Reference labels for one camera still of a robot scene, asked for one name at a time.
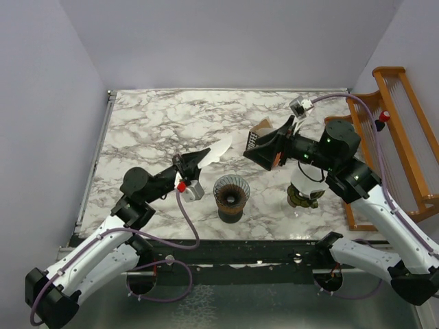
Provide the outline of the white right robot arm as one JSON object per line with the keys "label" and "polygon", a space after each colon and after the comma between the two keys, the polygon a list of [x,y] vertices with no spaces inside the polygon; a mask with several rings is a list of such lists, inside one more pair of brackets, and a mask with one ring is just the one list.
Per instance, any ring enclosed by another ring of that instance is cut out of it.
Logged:
{"label": "white right robot arm", "polygon": [[331,232],[319,241],[316,262],[324,268],[350,265],[389,283],[406,302],[420,306],[438,292],[438,244],[398,207],[379,177],[355,157],[361,138],[351,123],[329,121],[320,140],[299,134],[290,117],[277,130],[251,141],[244,157],[270,171],[298,162],[291,176],[290,204],[313,202],[327,189],[365,216],[394,248],[392,253],[361,245]]}

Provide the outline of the green glass dripper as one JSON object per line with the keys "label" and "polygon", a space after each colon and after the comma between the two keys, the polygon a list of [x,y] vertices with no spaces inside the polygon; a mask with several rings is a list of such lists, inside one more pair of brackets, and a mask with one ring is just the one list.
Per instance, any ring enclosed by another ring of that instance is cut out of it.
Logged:
{"label": "green glass dripper", "polygon": [[325,191],[312,192],[309,197],[303,195],[293,184],[287,188],[287,202],[293,207],[312,208],[318,207],[318,200],[324,195]]}

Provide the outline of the round wooden dripper base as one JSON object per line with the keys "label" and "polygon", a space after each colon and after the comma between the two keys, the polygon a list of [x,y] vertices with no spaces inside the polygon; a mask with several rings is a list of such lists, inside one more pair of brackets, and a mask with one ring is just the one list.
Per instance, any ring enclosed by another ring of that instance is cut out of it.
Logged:
{"label": "round wooden dripper base", "polygon": [[227,199],[216,201],[218,210],[227,215],[236,215],[243,211],[246,200],[229,202]]}

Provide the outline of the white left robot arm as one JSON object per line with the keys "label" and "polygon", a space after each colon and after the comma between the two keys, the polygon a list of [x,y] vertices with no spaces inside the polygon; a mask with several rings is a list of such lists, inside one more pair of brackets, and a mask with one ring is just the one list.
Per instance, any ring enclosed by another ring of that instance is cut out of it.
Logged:
{"label": "white left robot arm", "polygon": [[144,270],[156,262],[150,235],[141,231],[154,216],[151,203],[176,194],[177,202],[198,201],[202,168],[219,160],[213,147],[176,154],[170,167],[152,175],[129,169],[120,186],[121,198],[98,228],[72,252],[45,270],[25,277],[25,302],[32,326],[63,328],[94,292],[128,270]]}

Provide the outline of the grey ribbed glass dripper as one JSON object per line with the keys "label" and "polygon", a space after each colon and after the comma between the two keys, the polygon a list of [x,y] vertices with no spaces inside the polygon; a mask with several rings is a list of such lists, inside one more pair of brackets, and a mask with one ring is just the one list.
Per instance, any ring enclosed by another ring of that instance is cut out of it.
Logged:
{"label": "grey ribbed glass dripper", "polygon": [[227,199],[229,202],[247,202],[250,197],[250,185],[240,175],[224,175],[215,182],[213,195],[215,201]]}

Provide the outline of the white paper coffee filter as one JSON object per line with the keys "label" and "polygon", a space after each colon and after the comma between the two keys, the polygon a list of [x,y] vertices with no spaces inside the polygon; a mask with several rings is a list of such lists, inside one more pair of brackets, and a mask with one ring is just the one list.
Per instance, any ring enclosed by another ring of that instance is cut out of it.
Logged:
{"label": "white paper coffee filter", "polygon": [[290,182],[301,197],[318,199],[329,188],[324,175],[325,171],[321,169],[299,163],[292,171]]}

